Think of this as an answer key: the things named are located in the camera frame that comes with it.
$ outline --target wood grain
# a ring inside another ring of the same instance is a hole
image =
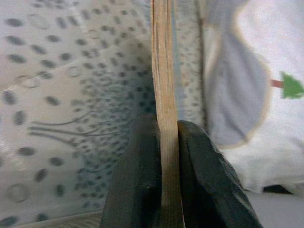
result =
[[[177,113],[174,99],[172,1],[151,1],[152,71],[161,132],[161,228],[182,228]]]

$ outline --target wooden stick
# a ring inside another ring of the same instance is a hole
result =
[[[177,113],[174,99],[172,2],[152,0],[152,71],[161,132],[161,228],[182,228]]]

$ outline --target spotted fabric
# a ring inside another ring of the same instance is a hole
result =
[[[0,1],[0,227],[101,210],[130,123],[155,113],[133,0]]]

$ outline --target polka dot fabric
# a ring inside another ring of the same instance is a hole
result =
[[[132,120],[155,113],[133,0],[0,1],[0,227],[101,210]]]

